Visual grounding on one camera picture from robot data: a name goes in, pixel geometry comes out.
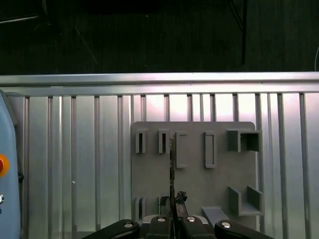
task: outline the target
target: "gray pegboard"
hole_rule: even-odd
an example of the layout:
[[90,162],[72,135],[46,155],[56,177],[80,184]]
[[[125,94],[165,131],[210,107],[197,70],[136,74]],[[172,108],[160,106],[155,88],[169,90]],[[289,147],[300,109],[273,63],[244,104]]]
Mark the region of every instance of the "gray pegboard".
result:
[[261,150],[261,132],[253,123],[136,122],[131,137],[133,219],[159,214],[159,197],[169,195],[173,137],[175,192],[187,192],[188,213],[208,217],[202,207],[208,214],[221,208],[230,219],[256,227],[254,215],[263,213],[263,197],[254,190],[256,152],[250,150]]

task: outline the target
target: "aluminum panel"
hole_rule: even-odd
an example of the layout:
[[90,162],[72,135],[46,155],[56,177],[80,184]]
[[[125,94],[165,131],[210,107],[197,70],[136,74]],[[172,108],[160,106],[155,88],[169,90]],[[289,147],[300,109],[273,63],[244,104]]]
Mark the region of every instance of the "aluminum panel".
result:
[[94,97],[76,98],[76,211],[75,225],[81,237],[95,231]]
[[29,228],[28,238],[47,238],[51,218],[48,191],[48,97],[31,97],[29,102]]
[[[18,120],[17,150],[25,176],[21,198],[25,239],[76,238],[81,236],[77,232],[111,223],[109,212],[117,211],[120,219],[131,216],[130,127],[143,120],[255,122],[263,131],[266,214],[261,223],[266,234],[277,239],[307,238],[310,233],[318,237],[319,73],[6,76],[0,77],[0,87],[15,96],[10,101]],[[82,143],[79,132],[86,136]],[[90,157],[78,155],[88,151]],[[61,154],[62,180],[53,182],[61,173]],[[116,185],[105,181],[116,180],[116,170],[106,166],[115,163],[116,156],[118,194]],[[79,175],[79,168],[86,170],[87,165],[89,173]],[[81,189],[79,180],[91,186]],[[53,201],[55,189],[60,190],[58,201]],[[117,209],[108,203],[115,198]]]
[[119,220],[118,97],[101,96],[100,192],[101,228]]
[[211,97],[210,94],[201,95],[201,114],[202,121],[212,121],[212,112],[211,112]]
[[146,121],[165,121],[164,95],[146,96]]
[[318,125],[319,94],[305,94],[308,171],[309,171],[309,208],[311,238],[319,238],[319,184],[318,184]]
[[216,121],[234,121],[233,95],[216,94]]
[[144,117],[142,117],[142,113],[144,116],[144,104],[142,103],[141,96],[132,96],[133,100],[133,118],[132,122],[138,122],[144,120]]
[[187,95],[169,96],[169,121],[188,121]]
[[301,145],[301,119],[299,94],[282,95],[284,124],[284,160],[286,170],[286,205],[284,220],[287,221],[289,238],[305,238],[305,208],[303,187],[303,162]]
[[191,96],[191,109],[192,109],[192,121],[201,121],[201,103],[200,103],[200,97],[199,94],[194,94]]

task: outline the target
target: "corrugated metal wall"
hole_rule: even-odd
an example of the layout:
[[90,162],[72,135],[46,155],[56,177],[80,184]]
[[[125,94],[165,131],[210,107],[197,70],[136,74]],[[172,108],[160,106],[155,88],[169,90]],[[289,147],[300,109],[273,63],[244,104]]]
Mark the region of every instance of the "corrugated metal wall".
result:
[[18,119],[18,156],[25,175],[25,238],[80,238],[130,218],[132,123],[234,120],[251,121],[263,131],[263,154],[257,156],[259,188],[265,193],[261,231],[277,239],[319,237],[317,93],[10,101]]

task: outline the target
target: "silver screw head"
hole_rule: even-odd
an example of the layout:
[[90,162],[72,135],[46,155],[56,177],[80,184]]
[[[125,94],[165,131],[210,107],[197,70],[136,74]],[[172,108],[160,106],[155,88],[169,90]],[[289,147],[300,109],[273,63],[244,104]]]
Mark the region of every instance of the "silver screw head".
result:
[[131,223],[127,223],[124,225],[125,228],[131,228],[132,226],[133,226],[133,224],[131,224]]
[[195,218],[193,218],[193,217],[188,217],[188,218],[186,218],[189,222],[191,222],[191,223],[193,223],[193,222],[195,222]]
[[227,222],[221,224],[224,228],[231,228],[231,225]]

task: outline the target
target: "black background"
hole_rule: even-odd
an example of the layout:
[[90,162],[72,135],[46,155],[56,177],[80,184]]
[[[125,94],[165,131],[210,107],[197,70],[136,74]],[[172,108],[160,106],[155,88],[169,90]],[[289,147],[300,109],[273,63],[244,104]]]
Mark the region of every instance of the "black background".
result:
[[[34,12],[1,2],[0,19]],[[318,0],[248,0],[245,65],[227,0],[116,2],[52,2],[61,36],[39,20],[1,24],[0,75],[314,70]]]

